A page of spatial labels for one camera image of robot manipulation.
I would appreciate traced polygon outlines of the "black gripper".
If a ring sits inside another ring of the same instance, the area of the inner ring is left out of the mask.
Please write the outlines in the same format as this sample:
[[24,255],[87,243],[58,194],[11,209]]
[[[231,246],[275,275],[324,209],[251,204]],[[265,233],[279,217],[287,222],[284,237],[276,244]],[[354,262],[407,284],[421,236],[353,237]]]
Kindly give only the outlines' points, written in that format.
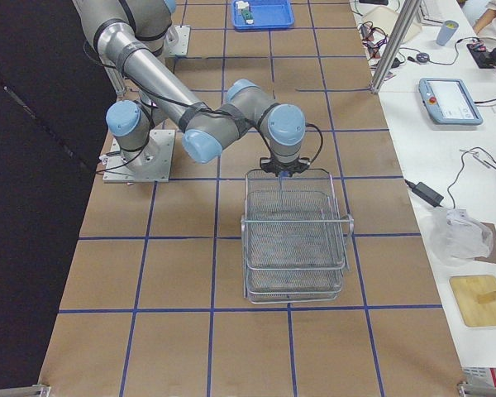
[[302,172],[307,170],[310,165],[311,161],[307,157],[298,157],[297,159],[289,163],[280,162],[274,157],[260,158],[260,168],[265,173],[271,173],[274,175],[301,174]]

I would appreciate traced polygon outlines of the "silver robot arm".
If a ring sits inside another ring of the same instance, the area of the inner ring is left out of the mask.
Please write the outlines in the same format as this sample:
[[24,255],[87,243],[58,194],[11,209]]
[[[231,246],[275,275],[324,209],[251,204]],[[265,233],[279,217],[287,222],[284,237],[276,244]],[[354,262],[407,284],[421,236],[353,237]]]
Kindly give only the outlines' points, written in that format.
[[184,134],[183,147],[198,163],[217,158],[251,128],[265,139],[269,157],[260,168],[274,175],[304,172],[300,155],[307,126],[300,108],[278,103],[247,79],[236,81],[227,100],[212,110],[161,60],[172,27],[174,1],[76,1],[86,41],[101,60],[131,80]]

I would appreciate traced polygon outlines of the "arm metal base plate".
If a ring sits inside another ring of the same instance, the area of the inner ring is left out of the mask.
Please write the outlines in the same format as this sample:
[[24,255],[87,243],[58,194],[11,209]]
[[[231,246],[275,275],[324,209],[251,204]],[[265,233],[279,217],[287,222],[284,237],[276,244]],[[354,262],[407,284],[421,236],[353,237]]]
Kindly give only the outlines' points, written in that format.
[[109,184],[168,182],[171,161],[174,153],[175,130],[153,129],[149,142],[139,156],[129,165],[126,163],[136,157],[136,153],[122,155],[119,144],[112,139],[110,152],[115,155],[102,155],[103,182]]
[[191,33],[191,26],[172,25],[164,38],[164,57],[186,57]]

